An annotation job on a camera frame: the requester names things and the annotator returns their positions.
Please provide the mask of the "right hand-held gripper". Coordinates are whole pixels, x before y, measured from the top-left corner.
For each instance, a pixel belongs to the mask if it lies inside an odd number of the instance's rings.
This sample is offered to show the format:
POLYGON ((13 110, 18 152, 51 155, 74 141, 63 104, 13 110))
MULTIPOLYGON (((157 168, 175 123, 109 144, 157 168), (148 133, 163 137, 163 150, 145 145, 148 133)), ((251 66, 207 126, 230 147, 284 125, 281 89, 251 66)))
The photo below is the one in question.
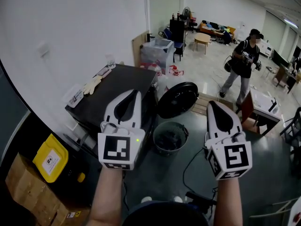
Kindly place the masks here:
POLYGON ((206 109, 207 132, 205 136, 206 159, 216 180, 239 178, 253 166, 251 142, 238 115, 226 105, 210 101, 206 109))

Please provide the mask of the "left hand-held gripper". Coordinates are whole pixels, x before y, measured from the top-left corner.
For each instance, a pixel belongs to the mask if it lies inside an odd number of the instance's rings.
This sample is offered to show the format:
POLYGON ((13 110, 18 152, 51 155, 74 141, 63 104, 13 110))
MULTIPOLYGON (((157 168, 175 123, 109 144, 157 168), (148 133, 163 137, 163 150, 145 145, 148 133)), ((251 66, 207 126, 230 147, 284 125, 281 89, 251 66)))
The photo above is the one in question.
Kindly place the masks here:
POLYGON ((141 117, 142 95, 136 89, 121 93, 107 105, 102 132, 98 133, 98 160, 103 167, 134 169, 145 137, 145 131, 140 129, 141 117))

